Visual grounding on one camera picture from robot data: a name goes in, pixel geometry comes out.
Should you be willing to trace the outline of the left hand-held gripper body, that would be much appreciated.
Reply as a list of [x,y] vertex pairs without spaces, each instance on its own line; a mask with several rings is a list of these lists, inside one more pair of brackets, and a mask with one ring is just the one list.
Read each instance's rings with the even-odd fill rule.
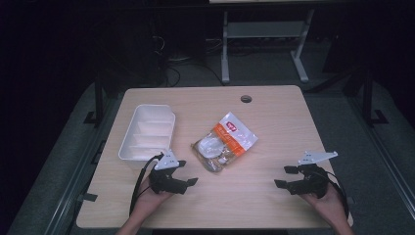
[[178,167],[176,156],[171,150],[162,152],[161,158],[150,172],[150,187],[155,193],[161,191],[173,194],[184,194],[188,187],[183,180],[175,179],[172,174]]

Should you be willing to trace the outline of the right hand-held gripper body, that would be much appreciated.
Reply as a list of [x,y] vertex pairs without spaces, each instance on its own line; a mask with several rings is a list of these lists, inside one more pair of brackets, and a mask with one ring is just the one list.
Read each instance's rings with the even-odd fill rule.
[[292,195],[315,194],[318,199],[322,198],[327,187],[331,184],[337,187],[337,184],[328,176],[328,171],[317,164],[336,157],[338,153],[334,152],[307,152],[298,160],[297,168],[303,175],[302,180],[288,183],[288,191]]

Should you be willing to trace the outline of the white divided plastic bin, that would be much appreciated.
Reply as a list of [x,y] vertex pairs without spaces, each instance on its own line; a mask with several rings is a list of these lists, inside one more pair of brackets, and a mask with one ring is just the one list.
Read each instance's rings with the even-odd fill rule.
[[168,105],[139,105],[128,125],[118,157],[143,162],[170,148],[175,114]]

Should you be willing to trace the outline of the clear orange snack packet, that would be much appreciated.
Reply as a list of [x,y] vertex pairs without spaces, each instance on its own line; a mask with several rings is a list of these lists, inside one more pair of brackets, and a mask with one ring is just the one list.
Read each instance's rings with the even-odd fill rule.
[[207,171],[220,172],[244,155],[257,140],[257,136],[229,112],[192,145],[192,150]]

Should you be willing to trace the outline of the person's left hand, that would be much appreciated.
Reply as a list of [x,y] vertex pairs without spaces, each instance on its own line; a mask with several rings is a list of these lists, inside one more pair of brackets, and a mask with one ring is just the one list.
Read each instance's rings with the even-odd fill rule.
[[134,216],[148,217],[172,196],[172,193],[164,191],[155,193],[150,187],[150,180],[146,178],[140,185],[139,197],[132,214]]

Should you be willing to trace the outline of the person's right hand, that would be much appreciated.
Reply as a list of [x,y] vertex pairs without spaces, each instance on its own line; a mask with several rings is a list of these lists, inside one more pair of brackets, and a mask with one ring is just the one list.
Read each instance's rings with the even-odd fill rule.
[[335,220],[347,221],[339,193],[332,185],[327,187],[326,194],[320,199],[312,194],[302,194],[300,197],[308,202],[327,223]]

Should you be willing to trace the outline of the black metal stand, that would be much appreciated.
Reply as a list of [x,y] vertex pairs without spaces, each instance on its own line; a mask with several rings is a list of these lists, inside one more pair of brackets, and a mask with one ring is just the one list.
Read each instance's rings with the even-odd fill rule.
[[98,127],[104,116],[103,85],[100,80],[94,82],[94,97],[95,110],[87,114],[84,123],[93,124],[95,127]]
[[369,70],[365,71],[363,79],[362,116],[364,121],[373,127],[375,124],[387,124],[388,120],[381,110],[372,109],[373,77]]

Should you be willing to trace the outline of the white metal desk frame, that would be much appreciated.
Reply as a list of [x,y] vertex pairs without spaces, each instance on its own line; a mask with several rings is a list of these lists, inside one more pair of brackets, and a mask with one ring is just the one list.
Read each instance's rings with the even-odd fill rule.
[[296,50],[290,52],[292,61],[302,83],[308,83],[309,78],[301,61],[301,52],[310,30],[315,10],[307,12],[303,21],[291,22],[241,22],[228,20],[228,13],[223,14],[222,25],[222,53],[221,53],[221,81],[230,82],[228,61],[228,40],[240,38],[297,38],[299,44]]

